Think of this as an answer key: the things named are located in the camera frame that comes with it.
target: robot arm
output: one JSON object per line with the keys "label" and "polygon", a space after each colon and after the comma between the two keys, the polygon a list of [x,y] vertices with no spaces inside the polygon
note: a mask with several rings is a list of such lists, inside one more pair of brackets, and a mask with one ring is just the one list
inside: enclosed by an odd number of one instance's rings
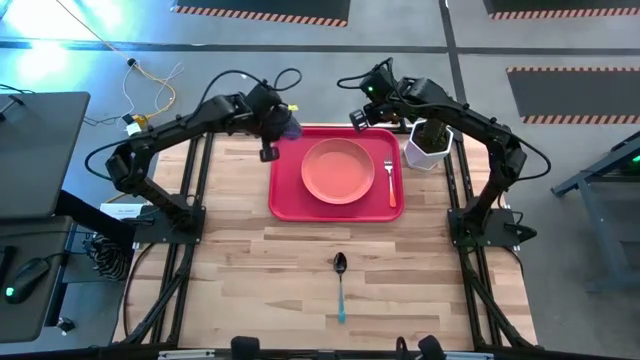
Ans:
{"label": "robot arm", "polygon": [[116,189],[144,197],[167,214],[177,228],[187,228],[192,216],[186,199],[168,194],[147,177],[153,156],[205,133],[236,132],[260,137],[263,144],[260,160],[267,162],[279,158],[278,149],[271,147],[271,142],[282,136],[297,138],[302,130],[277,91],[259,83],[248,95],[218,95],[203,102],[190,115],[150,126],[148,131],[118,146],[106,167]]}
{"label": "robot arm", "polygon": [[[458,216],[460,226],[452,227],[460,237],[476,240],[485,235],[493,203],[520,177],[527,159],[520,139],[509,127],[471,110],[468,104],[453,100],[442,87],[427,78],[404,77],[396,81],[387,60],[363,75],[358,86],[371,102],[350,114],[356,131],[380,122],[397,122],[404,118],[415,122],[419,118],[437,119],[483,143],[489,153],[490,175],[480,196],[473,198]],[[507,227],[513,221],[507,221]],[[535,236],[529,228],[518,228],[519,242]]]}

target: desk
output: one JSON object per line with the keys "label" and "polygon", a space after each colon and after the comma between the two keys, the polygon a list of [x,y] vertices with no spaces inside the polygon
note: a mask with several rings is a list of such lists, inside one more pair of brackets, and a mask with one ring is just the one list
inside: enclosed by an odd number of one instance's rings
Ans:
{"label": "desk", "polygon": [[[52,214],[77,223],[131,249],[134,229],[61,190],[76,145],[89,94],[16,94],[0,121],[0,219],[37,219]],[[0,95],[0,107],[10,102]]]}
{"label": "desk", "polygon": [[[407,136],[399,140],[402,146]],[[479,192],[488,178],[486,152],[471,139],[466,143]],[[187,149],[183,143],[160,154],[154,180],[170,193],[179,191]],[[205,234],[196,247],[181,347],[228,348],[231,338],[244,335],[259,337],[264,349],[392,351],[398,336],[415,349],[433,334],[447,350],[472,349],[460,263],[445,216],[450,205],[443,164],[429,173],[403,164],[406,210],[394,222],[286,223],[268,209],[271,166],[260,163],[259,150],[260,142],[245,136],[214,141]],[[166,250],[150,251],[135,276],[130,324],[158,295]],[[349,260],[343,325],[331,265],[338,251]],[[535,343],[518,264],[503,249],[487,249],[487,258],[498,304]],[[168,309],[166,321],[173,304]],[[489,338],[484,307],[479,311]],[[114,340],[122,334],[120,324]]]}
{"label": "desk", "polygon": [[[40,336],[63,257],[55,256],[49,260],[51,269],[24,302],[20,304],[7,303],[4,299],[4,289],[8,279],[12,278],[17,270],[30,259],[43,258],[47,255],[63,252],[67,245],[71,225],[71,218],[60,216],[0,225],[0,245],[16,247],[16,254],[11,261],[0,294],[0,319],[2,319],[0,343],[33,341]],[[8,234],[46,231],[52,233],[2,237]]]}

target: hazard stripe tape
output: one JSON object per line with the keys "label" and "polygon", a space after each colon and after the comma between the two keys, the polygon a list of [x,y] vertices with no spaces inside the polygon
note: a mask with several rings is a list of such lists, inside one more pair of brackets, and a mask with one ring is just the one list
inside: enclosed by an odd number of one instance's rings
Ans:
{"label": "hazard stripe tape", "polygon": [[521,67],[517,67],[517,66],[512,66],[507,68],[507,72],[508,73],[512,73],[512,72],[526,72],[526,71],[591,71],[591,72],[596,72],[596,71],[610,71],[610,72],[616,72],[616,71],[625,71],[625,72],[636,72],[636,71],[640,71],[640,67],[638,66],[596,66],[596,67],[535,67],[535,66],[521,66]]}
{"label": "hazard stripe tape", "polygon": [[593,16],[640,15],[640,8],[573,9],[548,11],[508,11],[489,14],[493,20],[557,19]]}
{"label": "hazard stripe tape", "polygon": [[340,19],[326,19],[321,17],[311,16],[297,16],[297,15],[285,15],[285,14],[270,14],[253,11],[242,10],[225,10],[225,9],[211,9],[201,8],[194,6],[174,6],[171,11],[179,14],[193,14],[204,16],[221,16],[235,19],[249,19],[249,20],[264,20],[285,22],[293,24],[308,24],[308,25],[322,25],[333,27],[346,27],[347,21]]}
{"label": "hazard stripe tape", "polygon": [[622,125],[638,124],[637,115],[530,115],[520,118],[525,124],[545,125]]}

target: spoon handle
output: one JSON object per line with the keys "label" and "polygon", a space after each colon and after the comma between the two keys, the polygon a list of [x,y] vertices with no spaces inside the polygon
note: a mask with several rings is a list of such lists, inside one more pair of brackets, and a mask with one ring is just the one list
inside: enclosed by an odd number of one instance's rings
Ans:
{"label": "spoon handle", "polygon": [[342,293],[342,279],[340,279],[340,301],[339,301],[338,321],[341,324],[344,324],[345,321],[347,321],[347,314],[345,314],[344,312],[344,296]]}

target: spoon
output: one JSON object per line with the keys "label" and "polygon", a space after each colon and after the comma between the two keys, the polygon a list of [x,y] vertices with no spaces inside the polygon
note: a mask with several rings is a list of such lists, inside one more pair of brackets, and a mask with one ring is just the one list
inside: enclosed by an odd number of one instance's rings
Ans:
{"label": "spoon", "polygon": [[347,320],[347,314],[344,312],[344,295],[342,293],[342,274],[347,271],[347,257],[344,256],[343,253],[339,252],[336,254],[336,257],[333,258],[333,270],[338,273],[340,277],[340,300],[339,300],[339,313],[338,313],[338,321],[341,324]]}

